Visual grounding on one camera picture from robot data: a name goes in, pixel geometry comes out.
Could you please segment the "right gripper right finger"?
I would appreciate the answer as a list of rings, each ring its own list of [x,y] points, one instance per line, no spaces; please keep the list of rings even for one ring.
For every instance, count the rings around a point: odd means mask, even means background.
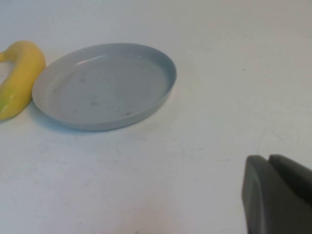
[[[312,171],[283,155],[270,155],[269,162],[298,197],[312,203]]]

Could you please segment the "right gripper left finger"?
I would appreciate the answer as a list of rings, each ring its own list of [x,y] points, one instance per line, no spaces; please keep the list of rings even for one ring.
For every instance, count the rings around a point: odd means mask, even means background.
[[[247,157],[242,202],[250,234],[312,232],[312,204],[289,188],[269,159]]]

